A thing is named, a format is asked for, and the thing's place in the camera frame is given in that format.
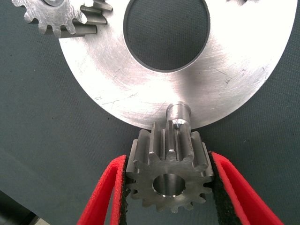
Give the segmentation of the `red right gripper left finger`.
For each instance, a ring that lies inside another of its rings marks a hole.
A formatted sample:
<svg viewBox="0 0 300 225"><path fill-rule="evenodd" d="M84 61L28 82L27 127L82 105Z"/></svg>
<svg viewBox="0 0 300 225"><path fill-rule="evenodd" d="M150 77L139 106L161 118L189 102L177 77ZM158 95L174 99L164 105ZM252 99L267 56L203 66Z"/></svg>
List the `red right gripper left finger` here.
<svg viewBox="0 0 300 225"><path fill-rule="evenodd" d="M83 210L77 222L78 225L103 225L111 198L110 224L125 225L127 223L127 163L126 155L119 156L109 163Z"/></svg>

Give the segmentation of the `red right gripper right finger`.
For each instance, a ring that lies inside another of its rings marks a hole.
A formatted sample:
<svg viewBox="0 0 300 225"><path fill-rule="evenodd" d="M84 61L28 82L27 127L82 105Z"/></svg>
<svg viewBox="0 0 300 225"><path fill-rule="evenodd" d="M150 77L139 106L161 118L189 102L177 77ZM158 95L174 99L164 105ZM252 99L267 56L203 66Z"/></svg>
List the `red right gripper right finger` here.
<svg viewBox="0 0 300 225"><path fill-rule="evenodd" d="M209 152L211 183L220 225L282 225L283 222L226 157Z"/></svg>

